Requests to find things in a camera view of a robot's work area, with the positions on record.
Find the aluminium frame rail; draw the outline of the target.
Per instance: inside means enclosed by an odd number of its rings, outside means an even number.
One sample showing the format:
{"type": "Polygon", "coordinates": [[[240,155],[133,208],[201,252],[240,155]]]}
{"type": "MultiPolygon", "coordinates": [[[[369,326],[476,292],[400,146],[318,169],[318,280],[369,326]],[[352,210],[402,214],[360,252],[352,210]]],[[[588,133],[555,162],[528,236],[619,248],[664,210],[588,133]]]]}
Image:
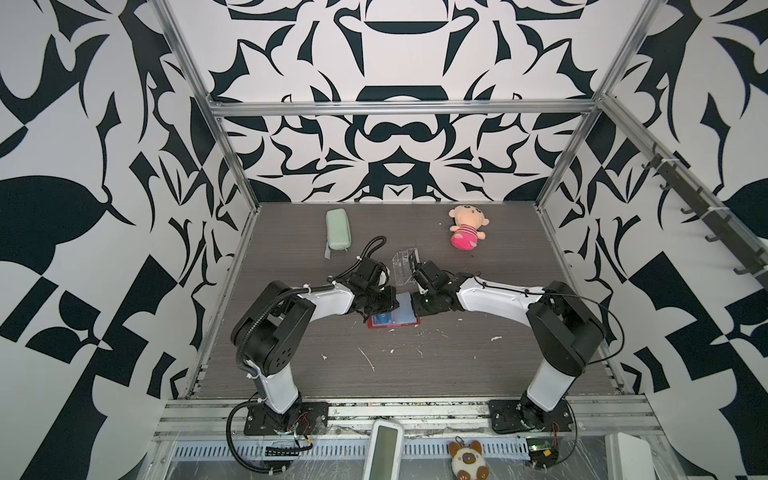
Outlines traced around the aluminium frame rail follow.
{"type": "Polygon", "coordinates": [[[595,106],[590,99],[209,103],[216,117],[584,113],[595,106]]]}

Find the white box bottom right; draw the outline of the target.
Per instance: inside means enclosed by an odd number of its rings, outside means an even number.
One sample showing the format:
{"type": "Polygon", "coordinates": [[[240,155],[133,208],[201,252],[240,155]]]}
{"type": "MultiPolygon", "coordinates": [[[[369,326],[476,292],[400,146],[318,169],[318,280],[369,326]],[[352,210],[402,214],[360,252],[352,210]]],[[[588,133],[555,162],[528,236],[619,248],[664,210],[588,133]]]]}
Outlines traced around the white box bottom right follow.
{"type": "Polygon", "coordinates": [[[650,444],[617,432],[606,436],[606,459],[610,480],[654,480],[655,467],[650,444]]]}

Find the wall hook rail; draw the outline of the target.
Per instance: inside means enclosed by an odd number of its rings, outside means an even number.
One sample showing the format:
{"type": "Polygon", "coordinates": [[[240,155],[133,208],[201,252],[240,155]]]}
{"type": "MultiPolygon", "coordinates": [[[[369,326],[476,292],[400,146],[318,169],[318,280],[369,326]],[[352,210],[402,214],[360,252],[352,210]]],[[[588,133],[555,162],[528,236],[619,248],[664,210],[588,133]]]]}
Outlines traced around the wall hook rail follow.
{"type": "Polygon", "coordinates": [[[722,243],[738,260],[741,266],[734,269],[736,275],[750,275],[767,289],[767,246],[681,160],[654,152],[643,170],[661,176],[661,190],[675,192],[684,202],[683,215],[707,226],[711,232],[707,242],[722,243]]]}

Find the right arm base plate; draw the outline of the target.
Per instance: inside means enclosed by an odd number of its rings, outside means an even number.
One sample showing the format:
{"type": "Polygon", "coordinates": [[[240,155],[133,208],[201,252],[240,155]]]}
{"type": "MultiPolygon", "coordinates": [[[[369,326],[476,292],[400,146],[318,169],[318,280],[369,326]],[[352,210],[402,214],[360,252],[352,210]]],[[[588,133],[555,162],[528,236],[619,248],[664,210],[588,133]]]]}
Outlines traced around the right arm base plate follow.
{"type": "Polygon", "coordinates": [[[551,411],[544,410],[526,396],[519,400],[489,400],[488,408],[491,428],[497,434],[552,433],[555,428],[570,432],[573,422],[573,414],[565,399],[551,411]]]}

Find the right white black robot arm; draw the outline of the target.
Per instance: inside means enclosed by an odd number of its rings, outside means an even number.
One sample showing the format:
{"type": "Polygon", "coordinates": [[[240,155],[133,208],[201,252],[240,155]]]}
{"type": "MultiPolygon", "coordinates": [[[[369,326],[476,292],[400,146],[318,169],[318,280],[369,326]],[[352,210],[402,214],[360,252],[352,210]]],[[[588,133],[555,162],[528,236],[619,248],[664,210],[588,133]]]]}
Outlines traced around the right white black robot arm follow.
{"type": "Polygon", "coordinates": [[[546,287],[491,282],[466,273],[452,274],[432,261],[418,263],[413,277],[419,291],[411,295],[418,317],[447,311],[480,312],[518,322],[531,329],[541,361],[523,396],[523,404],[540,412],[555,410],[586,370],[605,338],[605,327],[569,285],[546,287]]]}

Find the red leather card holder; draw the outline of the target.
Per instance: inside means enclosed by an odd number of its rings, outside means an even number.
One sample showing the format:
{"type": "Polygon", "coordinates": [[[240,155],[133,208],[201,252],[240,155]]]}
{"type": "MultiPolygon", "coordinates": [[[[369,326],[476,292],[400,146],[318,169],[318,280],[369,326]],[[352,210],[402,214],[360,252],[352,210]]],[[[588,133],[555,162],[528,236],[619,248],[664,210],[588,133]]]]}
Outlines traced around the red leather card holder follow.
{"type": "Polygon", "coordinates": [[[396,295],[399,306],[391,312],[380,313],[367,319],[369,329],[394,329],[400,327],[417,326],[421,320],[414,313],[409,293],[396,295]]]}

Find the brown white plush toy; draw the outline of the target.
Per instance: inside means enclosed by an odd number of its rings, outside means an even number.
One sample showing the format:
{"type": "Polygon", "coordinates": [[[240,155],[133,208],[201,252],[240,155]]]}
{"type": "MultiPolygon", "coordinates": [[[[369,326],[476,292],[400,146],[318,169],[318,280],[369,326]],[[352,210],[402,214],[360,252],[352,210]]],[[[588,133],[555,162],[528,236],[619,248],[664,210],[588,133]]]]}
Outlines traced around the brown white plush toy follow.
{"type": "Polygon", "coordinates": [[[451,470],[457,480],[487,480],[490,469],[483,456],[482,444],[454,440],[448,445],[451,470]]]}

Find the pink plush doll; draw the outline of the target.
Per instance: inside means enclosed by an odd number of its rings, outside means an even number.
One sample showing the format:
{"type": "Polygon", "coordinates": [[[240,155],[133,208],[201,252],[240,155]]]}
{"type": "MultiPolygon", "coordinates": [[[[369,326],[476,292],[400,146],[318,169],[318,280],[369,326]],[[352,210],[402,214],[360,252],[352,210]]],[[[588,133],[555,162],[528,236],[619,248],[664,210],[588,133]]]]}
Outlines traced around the pink plush doll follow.
{"type": "Polygon", "coordinates": [[[450,242],[454,248],[471,251],[486,238],[482,228],[487,227],[490,220],[479,207],[459,205],[452,208],[448,215],[454,221],[450,227],[450,242]]]}

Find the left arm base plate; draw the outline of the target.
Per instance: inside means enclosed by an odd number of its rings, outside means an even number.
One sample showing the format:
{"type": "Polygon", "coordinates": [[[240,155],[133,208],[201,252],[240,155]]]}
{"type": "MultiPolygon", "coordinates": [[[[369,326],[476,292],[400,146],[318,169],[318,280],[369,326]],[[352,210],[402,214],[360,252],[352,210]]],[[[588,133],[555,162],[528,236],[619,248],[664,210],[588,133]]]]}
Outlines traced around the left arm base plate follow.
{"type": "Polygon", "coordinates": [[[266,436],[295,431],[309,435],[327,425],[330,405],[327,402],[296,401],[286,412],[276,413],[266,403],[248,407],[244,434],[266,436]]]}

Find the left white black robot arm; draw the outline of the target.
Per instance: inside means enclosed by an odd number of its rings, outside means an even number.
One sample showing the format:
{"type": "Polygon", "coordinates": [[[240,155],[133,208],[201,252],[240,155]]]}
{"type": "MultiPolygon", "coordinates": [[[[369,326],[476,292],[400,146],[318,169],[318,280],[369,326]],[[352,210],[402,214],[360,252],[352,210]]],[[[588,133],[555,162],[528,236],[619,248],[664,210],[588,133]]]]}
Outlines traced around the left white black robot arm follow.
{"type": "Polygon", "coordinates": [[[301,403],[290,362],[311,322],[350,313],[368,319],[398,306],[388,267],[370,258],[322,285],[273,281],[231,333],[235,364],[259,382],[267,408],[285,415],[301,403]]]}

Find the clear acrylic card box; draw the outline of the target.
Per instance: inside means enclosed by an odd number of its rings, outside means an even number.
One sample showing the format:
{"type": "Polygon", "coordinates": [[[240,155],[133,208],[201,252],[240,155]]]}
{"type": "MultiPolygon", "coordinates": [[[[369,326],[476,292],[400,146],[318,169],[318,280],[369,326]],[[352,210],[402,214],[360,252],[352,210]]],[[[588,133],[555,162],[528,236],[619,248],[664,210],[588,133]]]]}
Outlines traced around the clear acrylic card box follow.
{"type": "Polygon", "coordinates": [[[409,248],[397,252],[392,257],[392,273],[397,287],[415,285],[415,272],[420,263],[417,248],[409,248]]]}

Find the white tablet device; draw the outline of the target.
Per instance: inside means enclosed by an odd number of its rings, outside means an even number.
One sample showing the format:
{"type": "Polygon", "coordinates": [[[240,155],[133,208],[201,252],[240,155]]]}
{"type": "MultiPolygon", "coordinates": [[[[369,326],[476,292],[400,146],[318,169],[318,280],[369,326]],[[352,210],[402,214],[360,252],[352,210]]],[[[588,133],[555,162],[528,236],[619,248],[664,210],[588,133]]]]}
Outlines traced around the white tablet device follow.
{"type": "Polygon", "coordinates": [[[401,425],[376,420],[364,465],[364,480],[397,480],[402,462],[404,429],[401,425]]]}

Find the green glasses case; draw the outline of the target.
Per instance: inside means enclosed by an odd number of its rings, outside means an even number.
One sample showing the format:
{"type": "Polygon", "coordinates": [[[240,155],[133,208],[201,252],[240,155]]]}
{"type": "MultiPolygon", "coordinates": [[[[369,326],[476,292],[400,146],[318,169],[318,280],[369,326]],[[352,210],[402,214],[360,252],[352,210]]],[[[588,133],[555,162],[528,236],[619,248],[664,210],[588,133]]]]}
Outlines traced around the green glasses case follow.
{"type": "Polygon", "coordinates": [[[326,212],[326,250],[348,250],[352,244],[351,227],[345,209],[337,208],[326,212]]]}

